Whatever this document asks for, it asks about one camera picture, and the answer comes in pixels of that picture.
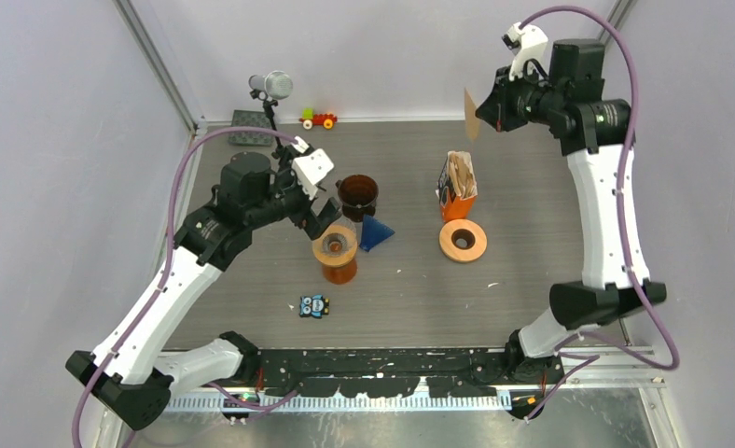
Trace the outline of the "brown paper coffee filter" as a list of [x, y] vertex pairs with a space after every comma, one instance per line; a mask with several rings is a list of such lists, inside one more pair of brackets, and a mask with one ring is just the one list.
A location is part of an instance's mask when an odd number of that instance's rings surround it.
[[475, 143], [479, 136], [480, 124], [476, 116], [477, 106], [469, 91], [464, 89], [465, 136], [470, 143]]

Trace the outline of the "clear glass dripper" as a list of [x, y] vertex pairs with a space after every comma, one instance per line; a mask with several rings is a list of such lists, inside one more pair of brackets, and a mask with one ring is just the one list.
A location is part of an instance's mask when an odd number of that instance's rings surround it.
[[358, 247], [354, 223], [348, 218], [339, 218], [324, 231], [315, 247], [327, 257], [339, 257], [354, 252]]

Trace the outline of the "blue plastic dripper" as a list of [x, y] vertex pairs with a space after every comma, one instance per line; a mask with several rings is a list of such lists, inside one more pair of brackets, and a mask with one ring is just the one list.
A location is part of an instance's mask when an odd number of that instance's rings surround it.
[[375, 246], [395, 235], [395, 231], [374, 216], [364, 215], [359, 248], [369, 252]]

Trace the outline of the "amber glass carafe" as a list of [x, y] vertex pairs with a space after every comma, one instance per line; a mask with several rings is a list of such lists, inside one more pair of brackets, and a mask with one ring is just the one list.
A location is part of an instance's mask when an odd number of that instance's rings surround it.
[[344, 285], [349, 283], [355, 277], [357, 271], [358, 265], [355, 259], [350, 261], [348, 264], [338, 267], [329, 265], [322, 266], [324, 278], [334, 285]]

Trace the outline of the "orange coffee filter box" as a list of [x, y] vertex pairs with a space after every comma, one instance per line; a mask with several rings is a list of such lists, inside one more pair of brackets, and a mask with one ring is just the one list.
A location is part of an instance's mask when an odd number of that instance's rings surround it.
[[448, 152], [436, 192], [444, 222], [468, 217], [478, 197], [478, 183], [470, 152]]

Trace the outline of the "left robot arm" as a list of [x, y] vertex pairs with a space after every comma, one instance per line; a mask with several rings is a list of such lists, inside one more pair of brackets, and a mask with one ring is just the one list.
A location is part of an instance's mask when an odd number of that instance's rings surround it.
[[183, 221], [169, 257], [138, 302], [93, 351], [75, 351], [66, 369], [135, 431], [199, 386], [222, 379], [250, 385], [257, 378], [258, 349], [235, 331], [179, 355], [160, 354], [191, 306], [252, 244], [254, 231], [288, 219], [315, 240], [340, 217], [334, 199], [320, 212], [312, 209], [333, 169], [321, 148], [234, 155], [212, 186], [211, 200]]

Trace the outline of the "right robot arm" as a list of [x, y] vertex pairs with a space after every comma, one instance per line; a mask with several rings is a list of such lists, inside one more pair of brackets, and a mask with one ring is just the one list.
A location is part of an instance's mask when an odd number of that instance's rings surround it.
[[665, 302], [667, 288], [650, 278], [633, 202], [617, 204], [618, 194], [631, 190], [633, 155], [623, 149], [631, 105], [603, 98], [604, 44], [558, 40], [545, 70], [546, 40], [505, 36], [504, 41], [514, 59], [497, 70], [475, 115], [498, 132], [529, 123], [548, 127], [575, 182], [583, 236], [580, 279], [552, 285], [547, 310], [508, 341], [514, 351], [504, 359], [506, 374], [523, 384], [541, 371], [541, 358], [553, 356], [567, 338], [641, 312], [636, 286], [652, 305]]

